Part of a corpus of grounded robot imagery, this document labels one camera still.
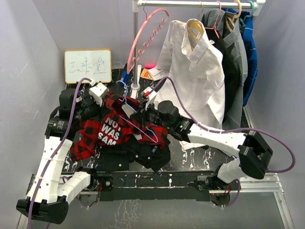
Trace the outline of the light blue wire hanger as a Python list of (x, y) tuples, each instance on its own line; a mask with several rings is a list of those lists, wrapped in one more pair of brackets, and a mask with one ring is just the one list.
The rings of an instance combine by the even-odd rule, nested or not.
[(122, 108), (127, 109), (125, 111), (126, 115), (128, 116), (128, 119), (126, 119), (126, 121), (128, 123), (130, 123), (133, 127), (135, 127), (137, 130), (139, 130), (146, 137), (148, 137), (151, 141), (153, 141), (154, 143), (158, 143), (158, 137), (156, 136), (156, 134), (152, 130), (150, 130), (148, 127), (145, 127), (147, 131), (152, 133), (153, 138), (150, 137), (145, 131), (143, 131), (142, 127), (140, 127), (140, 121), (136, 119), (137, 117), (131, 118), (131, 115), (136, 114), (136, 110), (131, 105), (129, 105), (127, 103), (128, 87), (127, 87), (126, 83), (124, 83), (121, 80), (116, 81), (116, 83), (119, 83), (119, 84), (123, 85), (123, 87), (124, 87), (123, 98), (119, 99), (119, 101), (121, 101), (123, 103)]

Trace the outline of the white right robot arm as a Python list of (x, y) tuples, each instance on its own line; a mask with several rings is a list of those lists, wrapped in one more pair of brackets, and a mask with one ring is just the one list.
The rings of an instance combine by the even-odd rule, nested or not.
[(219, 165), (212, 176), (200, 182), (205, 187), (224, 189), (242, 177), (263, 179), (273, 155), (270, 146), (257, 131), (223, 133), (220, 130), (208, 130), (180, 115), (171, 101), (163, 101), (157, 107), (142, 103), (130, 119), (142, 126), (162, 126), (179, 141), (211, 146), (229, 157), (234, 156), (235, 160)]

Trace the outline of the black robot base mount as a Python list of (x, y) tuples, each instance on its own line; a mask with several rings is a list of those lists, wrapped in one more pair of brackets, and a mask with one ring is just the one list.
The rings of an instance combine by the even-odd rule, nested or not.
[(211, 176), (203, 171), (164, 172), (98, 172), (102, 184), (101, 201), (193, 199), (210, 201), (213, 194), (224, 190), (205, 189), (197, 184)]

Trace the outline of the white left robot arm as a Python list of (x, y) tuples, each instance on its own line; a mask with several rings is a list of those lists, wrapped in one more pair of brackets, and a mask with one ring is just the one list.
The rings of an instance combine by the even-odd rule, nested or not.
[(61, 177), (61, 171), (81, 122), (97, 116), (108, 91), (93, 87), (87, 94), (73, 88), (61, 92), (60, 105), (52, 111), (47, 124), (37, 175), (26, 198), (16, 205), (29, 221), (61, 224), (70, 203), (84, 189), (96, 190), (101, 186), (94, 168), (80, 167), (67, 179)]

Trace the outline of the red black plaid shirt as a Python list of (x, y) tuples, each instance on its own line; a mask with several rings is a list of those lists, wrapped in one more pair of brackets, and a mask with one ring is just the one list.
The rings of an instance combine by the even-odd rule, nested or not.
[(170, 142), (167, 138), (167, 129), (152, 123), (142, 126), (130, 120), (122, 109), (123, 104), (123, 96), (108, 92), (103, 99), (103, 110), (106, 112), (103, 118), (100, 121), (89, 119), (80, 123), (78, 131), (81, 139), (74, 142), (70, 148), (72, 161), (93, 156), (97, 145), (118, 146), (135, 135), (140, 144), (165, 148), (165, 145)]

